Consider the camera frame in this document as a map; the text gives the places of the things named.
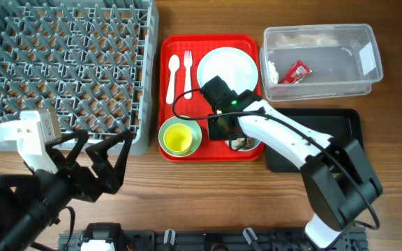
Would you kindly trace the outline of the small light blue bowl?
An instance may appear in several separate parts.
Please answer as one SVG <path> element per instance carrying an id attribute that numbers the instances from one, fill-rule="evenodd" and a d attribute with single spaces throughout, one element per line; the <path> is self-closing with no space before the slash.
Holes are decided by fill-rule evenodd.
<path id="1" fill-rule="evenodd" d="M 260 144 L 260 140 L 250 137 L 241 137 L 226 140 L 225 144 L 232 151 L 251 151 Z"/>

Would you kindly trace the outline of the yellow plastic cup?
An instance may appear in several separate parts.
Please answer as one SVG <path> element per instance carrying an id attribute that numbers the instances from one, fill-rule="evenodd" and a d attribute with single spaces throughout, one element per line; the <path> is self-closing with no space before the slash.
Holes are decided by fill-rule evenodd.
<path id="1" fill-rule="evenodd" d="M 163 136 L 164 145 L 175 155 L 184 155 L 193 142 L 191 129 L 182 123 L 171 125 Z"/>

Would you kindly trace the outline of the white plastic fork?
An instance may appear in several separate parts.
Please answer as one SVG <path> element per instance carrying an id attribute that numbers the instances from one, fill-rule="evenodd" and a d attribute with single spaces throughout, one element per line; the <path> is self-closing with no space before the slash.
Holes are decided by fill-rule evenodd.
<path id="1" fill-rule="evenodd" d="M 184 95 L 185 99 L 191 99 L 191 66 L 193 65 L 193 57 L 191 51 L 184 52 L 184 67 L 185 67 L 185 82 L 184 82 L 184 91 L 186 94 Z"/>

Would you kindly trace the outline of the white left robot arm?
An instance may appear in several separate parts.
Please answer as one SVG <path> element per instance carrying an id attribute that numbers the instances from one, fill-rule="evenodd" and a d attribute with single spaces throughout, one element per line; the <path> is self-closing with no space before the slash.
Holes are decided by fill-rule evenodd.
<path id="1" fill-rule="evenodd" d="M 50 225 L 69 201 L 95 202 L 103 193 L 116 194 L 124 182 L 126 162 L 133 141 L 129 130 L 86 147 L 89 134 L 78 130 L 61 142 L 77 142 L 68 155 L 46 145 L 47 156 L 58 171 L 45 165 L 30 175 L 0 174 L 0 250 L 25 250 Z"/>

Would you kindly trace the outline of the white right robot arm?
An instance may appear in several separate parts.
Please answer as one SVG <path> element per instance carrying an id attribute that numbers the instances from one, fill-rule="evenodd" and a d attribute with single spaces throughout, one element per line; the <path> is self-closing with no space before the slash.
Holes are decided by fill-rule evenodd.
<path id="1" fill-rule="evenodd" d="M 361 144 L 351 136 L 332 137 L 286 117 L 266 100 L 211 101 L 223 131 L 238 129 L 289 160 L 301 173 L 314 215 L 305 234 L 317 248 L 333 245 L 368 210 L 372 229 L 380 221 L 372 203 L 382 185 Z"/>

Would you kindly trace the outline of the grey dishwasher rack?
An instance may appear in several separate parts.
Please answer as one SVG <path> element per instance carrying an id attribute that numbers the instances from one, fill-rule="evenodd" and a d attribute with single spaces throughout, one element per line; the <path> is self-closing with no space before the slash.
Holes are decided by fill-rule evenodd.
<path id="1" fill-rule="evenodd" d="M 131 154 L 145 153 L 158 20 L 150 0 L 0 1 L 0 123 L 54 109 L 63 134 L 129 130 Z"/>

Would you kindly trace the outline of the black waste tray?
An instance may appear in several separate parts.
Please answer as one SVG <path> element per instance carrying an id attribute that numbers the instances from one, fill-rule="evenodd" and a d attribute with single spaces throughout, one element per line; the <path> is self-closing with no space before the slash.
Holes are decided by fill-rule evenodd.
<path id="1" fill-rule="evenodd" d="M 351 135 L 364 149 L 362 123 L 354 109 L 330 108 L 280 108 L 280 113 L 318 132 L 333 137 Z M 267 169 L 271 172 L 299 173 L 299 170 L 280 153 L 265 147 Z"/>

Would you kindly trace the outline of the clear plastic waste bin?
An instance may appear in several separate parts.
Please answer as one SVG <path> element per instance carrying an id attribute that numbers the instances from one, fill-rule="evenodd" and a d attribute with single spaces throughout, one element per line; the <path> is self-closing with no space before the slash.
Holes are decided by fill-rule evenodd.
<path id="1" fill-rule="evenodd" d="M 312 72 L 294 84 L 280 84 L 296 60 Z M 268 61 L 275 63 L 277 85 L 269 83 Z M 384 77 L 368 24 L 269 27 L 263 33 L 260 66 L 266 97 L 273 102 L 366 95 Z"/>

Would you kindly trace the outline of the food scraps and rice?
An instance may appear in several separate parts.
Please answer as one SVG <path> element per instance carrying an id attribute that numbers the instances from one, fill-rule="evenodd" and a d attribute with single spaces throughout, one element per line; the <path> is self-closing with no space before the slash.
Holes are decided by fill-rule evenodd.
<path id="1" fill-rule="evenodd" d="M 237 138 L 230 142 L 230 147 L 233 150 L 248 150 L 253 148 L 254 139 L 253 138 Z"/>

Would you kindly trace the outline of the green bowl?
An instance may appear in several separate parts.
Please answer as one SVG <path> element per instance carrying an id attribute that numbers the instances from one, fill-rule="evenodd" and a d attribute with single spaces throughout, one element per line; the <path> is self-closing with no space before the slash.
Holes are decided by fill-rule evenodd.
<path id="1" fill-rule="evenodd" d="M 171 152 L 165 145 L 163 141 L 163 136 L 164 132 L 173 124 L 176 123 L 182 123 L 186 126 L 188 126 L 191 129 L 192 135 L 193 135 L 193 142 L 191 144 L 190 149 L 188 152 L 184 155 L 175 155 L 173 152 Z M 202 142 L 202 130 L 201 127 L 198 125 L 196 121 L 192 120 L 183 120 L 179 119 L 175 116 L 167 119 L 162 126 L 160 127 L 159 133 L 158 133 L 158 141 L 160 144 L 160 150 L 161 154 L 167 158 L 169 161 L 177 161 L 179 158 L 184 158 L 186 156 L 189 156 L 193 154 L 194 152 L 197 151 L 198 147 L 200 146 Z"/>

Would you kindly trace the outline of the large light blue plate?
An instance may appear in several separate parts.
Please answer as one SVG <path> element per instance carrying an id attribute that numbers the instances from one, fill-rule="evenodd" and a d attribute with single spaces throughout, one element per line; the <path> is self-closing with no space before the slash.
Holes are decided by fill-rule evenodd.
<path id="1" fill-rule="evenodd" d="M 220 47 L 208 52 L 197 67 L 197 81 L 203 87 L 219 76 L 237 94 L 253 91 L 258 85 L 258 69 L 254 60 L 244 51 Z"/>

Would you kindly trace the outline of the white plastic spoon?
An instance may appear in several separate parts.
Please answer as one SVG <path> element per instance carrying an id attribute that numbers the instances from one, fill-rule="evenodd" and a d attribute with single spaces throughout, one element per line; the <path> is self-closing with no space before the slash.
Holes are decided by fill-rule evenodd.
<path id="1" fill-rule="evenodd" d="M 180 67 L 179 57 L 176 54 L 173 54 L 170 57 L 168 68 L 170 70 L 170 79 L 167 87 L 166 93 L 166 103 L 171 105 L 174 102 L 174 92 L 175 92 L 175 75 L 177 70 Z"/>

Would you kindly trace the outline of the red sauce packet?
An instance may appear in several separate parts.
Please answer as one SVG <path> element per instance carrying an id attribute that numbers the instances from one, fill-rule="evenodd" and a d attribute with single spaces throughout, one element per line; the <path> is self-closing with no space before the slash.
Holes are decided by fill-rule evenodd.
<path id="1" fill-rule="evenodd" d="M 279 83 L 294 84 L 301 81 L 311 72 L 312 70 L 303 61 L 296 60 L 296 62 L 291 66 L 291 68 L 288 70 L 288 72 Z"/>

